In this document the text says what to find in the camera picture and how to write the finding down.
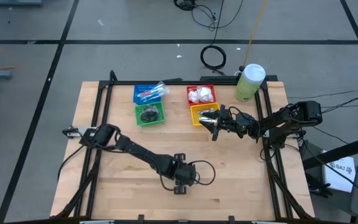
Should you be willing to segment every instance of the yellow cable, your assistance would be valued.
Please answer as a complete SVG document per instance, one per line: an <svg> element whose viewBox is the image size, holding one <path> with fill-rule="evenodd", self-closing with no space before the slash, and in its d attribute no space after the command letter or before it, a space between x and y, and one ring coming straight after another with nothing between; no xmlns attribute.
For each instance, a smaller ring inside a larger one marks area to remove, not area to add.
<svg viewBox="0 0 358 224"><path fill-rule="evenodd" d="M0 47L0 51L2 53L4 53L5 56L7 56L9 59L11 59L14 63L16 63L16 60L14 59L14 57L12 57L8 51L4 50L2 47ZM4 66L4 67L0 67L0 70L3 69L13 69L16 68L16 66Z"/></svg>
<svg viewBox="0 0 358 224"><path fill-rule="evenodd" d="M0 70L14 69L14 68L16 68L16 66L2 66L2 67L0 67Z"/></svg>
<svg viewBox="0 0 358 224"><path fill-rule="evenodd" d="M244 63L242 64L242 66L245 66L246 63L247 63L249 50L250 50L250 48L251 48L251 42L252 42L252 39L254 38L254 34L256 33L256 30L257 30L257 28L258 28L260 18L262 18L262 14L263 14L264 11L265 11L266 3L267 3L267 0L264 0L264 2L263 2L263 4L262 4L262 8L260 9L260 12L259 12L259 15L258 15L258 19L256 20L256 23L255 23L255 26L254 26L254 30L252 31L251 37L249 38L249 42L248 42L248 46L247 46L246 59L244 60Z"/></svg>

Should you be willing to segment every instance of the green bottle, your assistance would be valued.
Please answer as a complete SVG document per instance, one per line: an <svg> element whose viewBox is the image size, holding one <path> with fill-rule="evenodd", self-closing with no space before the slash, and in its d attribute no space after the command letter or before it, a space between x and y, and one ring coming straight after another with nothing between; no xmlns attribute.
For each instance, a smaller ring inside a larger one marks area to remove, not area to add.
<svg viewBox="0 0 358 224"><path fill-rule="evenodd" d="M240 75L234 96L239 101L247 101L254 96L260 84L265 80L266 72L260 65L249 64Z"/></svg>

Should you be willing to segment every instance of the gray floor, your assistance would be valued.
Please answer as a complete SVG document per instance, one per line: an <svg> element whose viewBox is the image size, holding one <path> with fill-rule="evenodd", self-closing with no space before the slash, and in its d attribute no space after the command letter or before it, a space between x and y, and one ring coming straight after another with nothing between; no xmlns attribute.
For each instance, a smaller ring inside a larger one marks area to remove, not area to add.
<svg viewBox="0 0 358 224"><path fill-rule="evenodd" d="M45 0L39 7L0 7L0 40L59 40L73 0ZM219 12L220 1L198 0ZM230 21L240 1L226 1L222 24ZM347 1L358 25L358 1ZM218 32L218 39L248 39L262 1L244 0L238 18ZM195 17L207 23L201 12ZM193 22L189 12L164 0L80 0L69 40L212 39L213 33ZM269 0L255 39L357 40L339 0ZM198 80L214 75L200 62L206 44L65 45L42 111L23 172L6 217L7 222L47 218L57 170L67 140L61 130L71 124L81 82L120 80ZM233 74L247 46L219 44L227 54L223 71ZM0 206L57 45L2 45L18 61L12 80L0 80ZM220 55L207 51L206 60ZM278 75L288 96L310 96L358 89L358 45L255 44L249 63ZM0 53L0 66L11 62ZM322 106L345 102L358 93L318 98ZM358 107L327 113L321 129L352 142L358 140ZM314 129L307 139L332 149L343 143ZM348 222L350 216L313 197L316 216Z"/></svg>

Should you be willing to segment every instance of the white bottle cap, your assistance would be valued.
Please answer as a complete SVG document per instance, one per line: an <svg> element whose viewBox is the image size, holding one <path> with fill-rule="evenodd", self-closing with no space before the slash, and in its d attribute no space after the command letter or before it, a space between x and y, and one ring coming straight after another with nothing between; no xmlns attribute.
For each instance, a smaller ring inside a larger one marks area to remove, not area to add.
<svg viewBox="0 0 358 224"><path fill-rule="evenodd" d="M266 77L264 68L257 64L249 64L244 70L246 77L252 82L261 82Z"/></svg>

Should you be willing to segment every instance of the white cotton balls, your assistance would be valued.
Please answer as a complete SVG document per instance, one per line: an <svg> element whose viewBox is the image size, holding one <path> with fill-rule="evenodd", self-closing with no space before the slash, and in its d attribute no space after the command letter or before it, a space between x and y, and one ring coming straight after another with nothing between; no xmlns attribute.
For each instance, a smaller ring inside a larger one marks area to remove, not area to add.
<svg viewBox="0 0 358 224"><path fill-rule="evenodd" d="M197 90L190 90L188 93L188 99L193 103L206 103L213 102L214 96L212 90L206 86L198 86Z"/></svg>

